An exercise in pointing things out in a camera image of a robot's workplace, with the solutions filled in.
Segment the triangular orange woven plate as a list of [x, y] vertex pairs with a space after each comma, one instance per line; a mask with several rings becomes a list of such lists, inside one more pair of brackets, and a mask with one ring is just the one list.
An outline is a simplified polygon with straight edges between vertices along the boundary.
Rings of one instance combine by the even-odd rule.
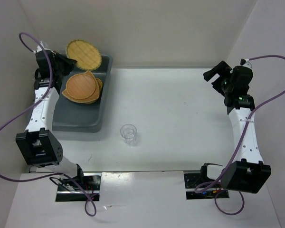
[[[90, 75], [91, 77], [93, 77], [93, 79], [95, 79], [96, 77], [92, 74], [91, 71], [86, 71], [85, 73], [83, 74], [87, 74], [87, 75]], [[77, 100], [77, 99], [74, 99], [72, 98], [66, 91], [66, 89], [64, 91], [62, 91], [62, 95], [67, 98], [68, 100], [74, 102], [74, 103], [79, 103], [79, 104], [86, 104], [86, 102], [88, 101], [89, 98], [91, 98], [91, 96], [87, 99], [83, 99], [83, 100]]]

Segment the round orange woven plate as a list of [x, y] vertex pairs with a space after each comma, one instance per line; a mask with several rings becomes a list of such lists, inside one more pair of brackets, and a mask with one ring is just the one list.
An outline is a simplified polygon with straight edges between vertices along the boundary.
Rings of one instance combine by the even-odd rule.
[[74, 99], [83, 100], [93, 95], [97, 82], [87, 74], [76, 74], [66, 82], [66, 92]]

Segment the grey plastic bin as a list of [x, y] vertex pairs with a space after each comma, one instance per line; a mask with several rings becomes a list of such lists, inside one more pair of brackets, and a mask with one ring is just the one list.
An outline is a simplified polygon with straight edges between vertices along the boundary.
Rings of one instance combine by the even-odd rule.
[[110, 55], [102, 54], [101, 57], [102, 63], [100, 67], [92, 71], [93, 75], [103, 82], [103, 89], [99, 99], [91, 104], [80, 104], [72, 102], [62, 95], [62, 91], [66, 88], [67, 80], [75, 74], [84, 72], [84, 70], [77, 67], [74, 68], [69, 75], [63, 78], [61, 92], [54, 109], [53, 131], [76, 133], [96, 133], [100, 131], [113, 63], [113, 58]]

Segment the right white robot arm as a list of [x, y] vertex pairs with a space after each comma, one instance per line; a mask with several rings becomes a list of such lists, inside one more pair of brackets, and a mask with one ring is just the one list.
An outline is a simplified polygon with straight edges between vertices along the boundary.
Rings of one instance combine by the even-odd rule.
[[271, 167], [264, 164], [255, 131], [254, 99], [249, 95], [253, 78], [252, 66], [242, 60], [239, 66], [230, 67], [219, 62], [203, 74], [209, 81], [215, 75], [212, 87], [224, 97], [224, 105], [232, 124], [235, 151], [231, 160], [217, 177], [223, 188], [256, 194], [271, 175]]

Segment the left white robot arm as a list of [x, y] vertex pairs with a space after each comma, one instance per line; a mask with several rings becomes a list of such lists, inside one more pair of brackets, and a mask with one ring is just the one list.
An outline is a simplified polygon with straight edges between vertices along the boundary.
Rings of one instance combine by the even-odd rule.
[[75, 67], [75, 61], [50, 49], [37, 49], [35, 71], [35, 103], [24, 132], [16, 135], [16, 144], [25, 162], [36, 168], [64, 173], [75, 190], [85, 185], [83, 171], [78, 164], [63, 155], [61, 143], [52, 133], [53, 116], [59, 99], [62, 78]]

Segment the clear plastic cup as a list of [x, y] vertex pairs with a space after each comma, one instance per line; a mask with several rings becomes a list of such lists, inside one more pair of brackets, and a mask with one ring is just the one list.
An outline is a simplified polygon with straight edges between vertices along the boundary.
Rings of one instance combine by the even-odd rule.
[[133, 124], [125, 124], [120, 129], [120, 134], [127, 144], [134, 144], [136, 142], [137, 129]]

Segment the square orange woven plate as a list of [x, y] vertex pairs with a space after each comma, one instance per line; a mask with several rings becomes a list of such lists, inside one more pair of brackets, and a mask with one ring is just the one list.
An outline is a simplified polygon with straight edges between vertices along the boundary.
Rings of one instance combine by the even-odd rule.
[[95, 80], [97, 82], [96, 90], [92, 94], [91, 98], [88, 99], [86, 104], [94, 103], [95, 101], [97, 101], [99, 99], [99, 97], [101, 95], [101, 92], [102, 92], [102, 89], [103, 89], [103, 82], [99, 78], [95, 78]]

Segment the round yellow bamboo plate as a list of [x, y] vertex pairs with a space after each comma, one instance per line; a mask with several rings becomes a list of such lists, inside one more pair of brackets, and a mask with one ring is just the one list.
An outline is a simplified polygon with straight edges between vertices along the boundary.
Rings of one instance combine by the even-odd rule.
[[102, 63], [99, 50], [90, 42], [82, 39], [74, 39], [68, 43], [66, 56], [76, 60], [76, 67], [85, 71], [96, 70]]

